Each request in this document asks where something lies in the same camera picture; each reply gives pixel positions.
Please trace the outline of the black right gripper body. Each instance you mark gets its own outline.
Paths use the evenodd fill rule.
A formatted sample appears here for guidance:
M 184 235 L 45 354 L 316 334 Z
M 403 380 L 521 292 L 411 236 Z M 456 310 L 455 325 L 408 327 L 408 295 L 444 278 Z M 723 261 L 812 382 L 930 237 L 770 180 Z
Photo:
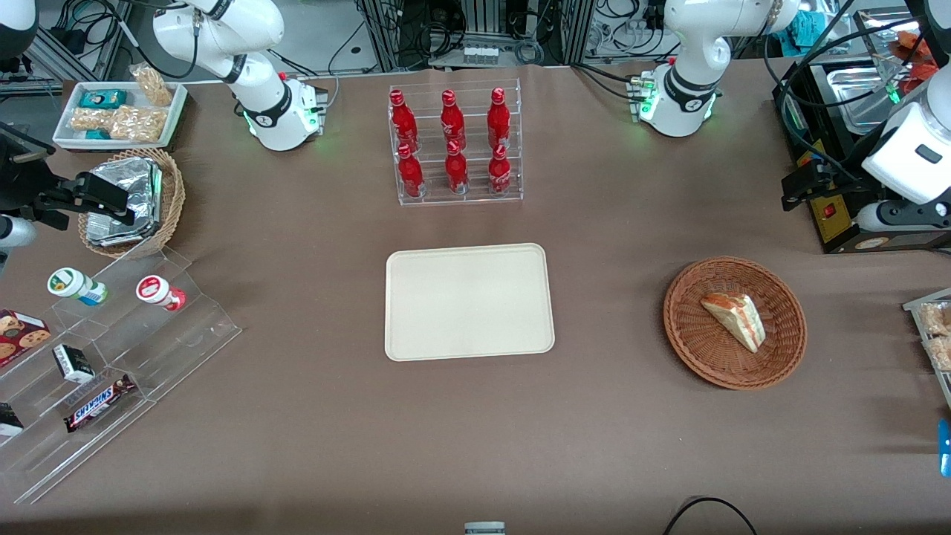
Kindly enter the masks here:
M 1 213 L 18 216 L 22 207 L 56 187 L 45 162 L 56 149 L 10 125 L 1 129 Z

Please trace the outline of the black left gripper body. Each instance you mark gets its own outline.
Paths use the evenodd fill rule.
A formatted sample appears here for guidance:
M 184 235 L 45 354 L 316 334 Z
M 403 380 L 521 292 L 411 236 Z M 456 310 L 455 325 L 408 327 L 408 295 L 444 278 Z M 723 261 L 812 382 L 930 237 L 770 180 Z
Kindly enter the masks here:
M 826 159 L 831 176 L 826 197 L 858 195 L 866 203 L 886 200 L 886 188 L 863 168 L 866 157 Z

